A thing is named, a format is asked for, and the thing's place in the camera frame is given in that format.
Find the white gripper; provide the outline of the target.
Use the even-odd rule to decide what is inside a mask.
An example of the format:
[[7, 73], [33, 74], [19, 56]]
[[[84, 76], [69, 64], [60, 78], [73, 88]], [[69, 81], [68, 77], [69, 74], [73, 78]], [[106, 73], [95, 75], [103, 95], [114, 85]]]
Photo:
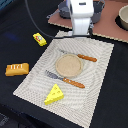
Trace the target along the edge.
[[67, 0], [73, 36], [87, 36], [94, 13], [93, 0]]

